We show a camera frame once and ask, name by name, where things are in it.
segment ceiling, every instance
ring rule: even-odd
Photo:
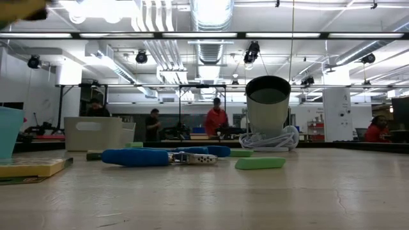
[[[117,10],[124,7],[124,15],[129,11],[127,4],[130,1],[116,1]],[[373,0],[296,0],[296,6],[321,8],[322,10],[292,9],[292,1],[281,1],[280,7],[274,7],[271,1],[237,0],[233,10],[233,20],[230,31],[331,31],[331,32],[388,32],[389,25],[407,17],[408,8],[369,8],[360,10],[324,10],[328,7],[343,7],[353,2],[351,7],[371,6]],[[384,6],[409,7],[406,0],[379,1]],[[173,25],[176,31],[191,31],[189,1],[174,0]],[[70,22],[69,13],[63,4],[49,6],[49,17],[41,22],[18,22],[13,24],[9,31],[81,31],[81,32],[109,32],[109,31],[134,31],[130,18],[124,17],[116,24],[107,23],[102,18],[88,18],[82,24]],[[197,79],[197,57],[194,45],[189,45],[188,40],[178,40],[178,49],[190,81]],[[157,64],[148,54],[148,62],[138,65],[135,55],[139,49],[145,49],[142,40],[101,40],[101,46],[110,45],[115,53],[114,58],[135,75],[140,82],[157,84],[155,77]],[[261,55],[254,62],[251,70],[245,70],[240,60],[250,44],[250,40],[235,40],[234,44],[226,45],[223,54],[223,66],[220,71],[220,82],[230,84],[232,75],[238,74],[242,81],[262,76],[277,75],[285,79],[292,79],[299,72],[315,61],[326,56],[338,56],[354,48],[364,41],[358,40],[260,40]],[[22,48],[60,48],[81,60],[87,66],[83,78],[94,78],[100,82],[118,83],[118,76],[106,66],[92,62],[84,53],[87,41],[84,40],[12,40],[11,45]],[[409,41],[396,41],[373,52],[376,62],[366,65],[363,71],[362,64],[352,63],[350,68],[351,83],[361,83],[364,76],[374,77],[388,73],[408,64]],[[321,82],[322,73],[314,73],[317,83]],[[377,81],[377,84],[393,84],[403,79],[409,80],[405,71],[388,76]]]

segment white cable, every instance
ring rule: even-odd
[[[254,151],[282,152],[294,149],[300,140],[300,134],[294,126],[285,127],[281,135],[274,138],[266,138],[265,135],[242,134],[239,142],[245,149]]]

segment wall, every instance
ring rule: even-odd
[[[206,114],[211,105],[182,105],[182,114]],[[175,104],[140,104],[140,105],[108,105],[113,114],[149,114],[157,108],[162,114],[178,114],[179,106]],[[244,105],[227,104],[226,112],[229,122],[233,122],[233,114],[241,114]],[[291,113],[296,114],[296,124],[300,130],[307,132],[307,122],[323,113],[322,105],[291,105]],[[370,105],[352,105],[351,107],[353,128],[367,128],[372,119]]]
[[[27,122],[22,129],[39,123],[55,124],[58,113],[58,89],[54,86],[56,75],[46,70],[32,70],[22,61],[0,49],[0,101],[24,102]]]

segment white storage bin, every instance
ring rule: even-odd
[[[129,125],[124,129],[121,118],[64,118],[65,148],[67,151],[124,148],[126,142],[133,142],[135,132],[135,124],[124,124]]]

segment red shirt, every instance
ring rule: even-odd
[[[383,130],[381,130],[376,125],[370,125],[365,133],[365,142],[390,142],[389,140],[383,138],[384,135],[388,134],[388,128],[384,128]]]
[[[219,109],[216,111],[215,109],[210,109],[210,111],[207,113],[206,122],[204,123],[207,135],[217,135],[216,128],[226,124],[227,122],[228,115],[224,110]]]

